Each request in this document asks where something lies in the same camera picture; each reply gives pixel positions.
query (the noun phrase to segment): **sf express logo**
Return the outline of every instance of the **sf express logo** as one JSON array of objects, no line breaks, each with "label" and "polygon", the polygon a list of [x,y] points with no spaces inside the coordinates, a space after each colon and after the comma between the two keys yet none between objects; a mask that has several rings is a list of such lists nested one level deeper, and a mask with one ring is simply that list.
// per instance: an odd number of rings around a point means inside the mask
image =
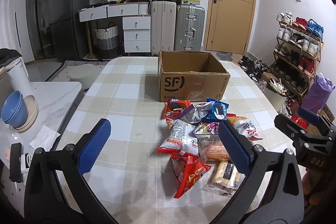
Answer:
[{"label": "sf express logo", "polygon": [[166,77],[165,91],[178,91],[184,86],[184,76]]}]

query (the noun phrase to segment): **striped storage basket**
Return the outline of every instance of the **striped storage basket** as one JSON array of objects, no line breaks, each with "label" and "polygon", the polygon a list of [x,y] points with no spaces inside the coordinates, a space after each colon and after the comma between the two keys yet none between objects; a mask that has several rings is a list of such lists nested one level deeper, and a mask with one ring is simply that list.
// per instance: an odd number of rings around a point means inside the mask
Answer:
[{"label": "striped storage basket", "polygon": [[118,26],[110,27],[107,29],[96,29],[97,47],[99,55],[102,59],[111,59],[119,55],[120,38]]}]

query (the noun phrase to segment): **wooden door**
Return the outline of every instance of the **wooden door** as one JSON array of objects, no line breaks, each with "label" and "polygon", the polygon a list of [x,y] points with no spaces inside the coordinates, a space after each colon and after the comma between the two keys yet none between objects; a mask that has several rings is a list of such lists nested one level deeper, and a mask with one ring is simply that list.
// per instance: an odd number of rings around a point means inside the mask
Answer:
[{"label": "wooden door", "polygon": [[245,53],[255,0],[212,0],[207,50]]}]

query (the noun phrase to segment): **white kettle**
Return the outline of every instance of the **white kettle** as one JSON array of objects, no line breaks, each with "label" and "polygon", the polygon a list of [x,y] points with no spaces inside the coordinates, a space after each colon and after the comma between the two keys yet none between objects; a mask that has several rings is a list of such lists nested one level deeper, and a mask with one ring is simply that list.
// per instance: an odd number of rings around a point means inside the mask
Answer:
[{"label": "white kettle", "polygon": [[32,95],[33,87],[29,81],[28,72],[22,57],[7,65],[6,70],[14,90],[21,92],[23,97]]}]

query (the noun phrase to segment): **white tissue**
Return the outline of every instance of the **white tissue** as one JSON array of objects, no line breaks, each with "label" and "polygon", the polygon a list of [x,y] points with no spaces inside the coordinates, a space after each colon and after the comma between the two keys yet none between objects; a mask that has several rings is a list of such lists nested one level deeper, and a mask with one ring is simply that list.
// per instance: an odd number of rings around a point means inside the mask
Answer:
[{"label": "white tissue", "polygon": [[38,147],[44,148],[45,151],[50,151],[52,148],[56,138],[60,134],[56,131],[53,131],[52,129],[43,126],[40,132],[37,134],[36,138],[31,141],[30,145],[34,149]]}]

